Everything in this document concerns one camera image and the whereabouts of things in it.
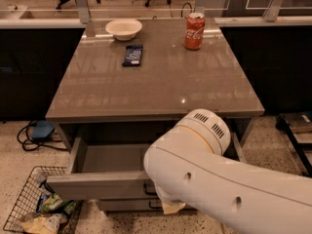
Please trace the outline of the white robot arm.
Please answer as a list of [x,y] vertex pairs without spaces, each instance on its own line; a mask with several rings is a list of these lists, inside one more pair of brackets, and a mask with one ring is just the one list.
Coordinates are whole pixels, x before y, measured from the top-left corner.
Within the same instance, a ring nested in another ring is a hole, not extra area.
[[228,159],[230,139],[213,112],[184,116],[144,156],[159,197],[178,199],[241,234],[312,234],[312,179]]

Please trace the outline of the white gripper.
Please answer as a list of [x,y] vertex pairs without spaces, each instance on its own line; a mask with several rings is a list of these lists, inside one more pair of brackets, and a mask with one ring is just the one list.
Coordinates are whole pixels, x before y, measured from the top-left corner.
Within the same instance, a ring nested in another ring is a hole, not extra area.
[[162,201],[162,209],[165,215],[173,215],[178,213],[185,207],[185,203],[178,199],[176,196],[173,196],[167,193],[160,186],[155,186],[156,193],[159,199]]

